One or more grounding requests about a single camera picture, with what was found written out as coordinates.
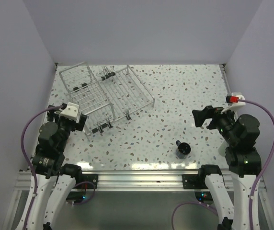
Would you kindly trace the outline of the light green tumbler cup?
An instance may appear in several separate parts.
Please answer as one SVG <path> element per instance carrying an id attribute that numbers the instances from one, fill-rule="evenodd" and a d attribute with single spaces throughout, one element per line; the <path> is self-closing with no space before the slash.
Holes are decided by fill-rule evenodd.
<path id="1" fill-rule="evenodd" d="M 223 141 L 220 145 L 220 147 L 218 148 L 218 153 L 222 156 L 225 157 L 226 155 L 226 149 L 228 147 L 228 143 L 226 141 Z"/>

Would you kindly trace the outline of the dark blue glazed mug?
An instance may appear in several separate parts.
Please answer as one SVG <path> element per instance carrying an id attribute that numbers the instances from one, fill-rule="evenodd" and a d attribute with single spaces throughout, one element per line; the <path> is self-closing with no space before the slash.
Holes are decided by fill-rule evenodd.
<path id="1" fill-rule="evenodd" d="M 179 140 L 176 141 L 176 156 L 179 159 L 185 159 L 191 152 L 191 146 L 186 142 L 180 142 Z"/>

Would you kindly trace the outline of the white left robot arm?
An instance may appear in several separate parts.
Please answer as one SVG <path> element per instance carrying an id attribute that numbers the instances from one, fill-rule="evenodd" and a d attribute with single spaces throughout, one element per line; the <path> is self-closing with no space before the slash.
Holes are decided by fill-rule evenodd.
<path id="1" fill-rule="evenodd" d="M 64 151 L 71 132 L 82 131 L 86 115 L 66 116 L 48 112 L 48 122 L 39 129 L 38 144 L 30 164 L 30 191 L 18 230 L 51 230 L 72 188 L 83 183 L 81 167 L 64 164 Z"/>

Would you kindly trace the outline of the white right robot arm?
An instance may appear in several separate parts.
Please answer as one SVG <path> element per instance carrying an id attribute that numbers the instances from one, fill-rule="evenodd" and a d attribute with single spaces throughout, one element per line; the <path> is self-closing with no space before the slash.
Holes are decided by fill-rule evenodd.
<path id="1" fill-rule="evenodd" d="M 260 123 L 252 115 L 234 118 L 234 112 L 222 107 L 206 106 L 192 111 L 196 127 L 211 119 L 207 129 L 216 129 L 226 141 L 225 159 L 233 182 L 234 199 L 228 196 L 222 172 L 217 165 L 202 165 L 197 182 L 208 188 L 219 217 L 219 230 L 258 230 L 258 186 L 261 157 L 255 148 Z"/>

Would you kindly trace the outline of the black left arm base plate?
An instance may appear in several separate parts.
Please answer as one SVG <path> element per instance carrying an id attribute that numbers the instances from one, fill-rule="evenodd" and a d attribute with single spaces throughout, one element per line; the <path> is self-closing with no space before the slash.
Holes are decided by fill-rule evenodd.
<path id="1" fill-rule="evenodd" d="M 79 189 L 96 189 L 99 181 L 99 175 L 93 173 L 83 173 L 78 181 L 77 188 Z"/>

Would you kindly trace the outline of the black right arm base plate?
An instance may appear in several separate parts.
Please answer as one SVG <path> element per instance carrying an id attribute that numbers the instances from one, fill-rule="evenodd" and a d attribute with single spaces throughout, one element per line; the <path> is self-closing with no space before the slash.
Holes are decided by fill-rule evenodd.
<path id="1" fill-rule="evenodd" d="M 182 174 L 183 189 L 199 189 L 199 177 L 197 174 Z"/>

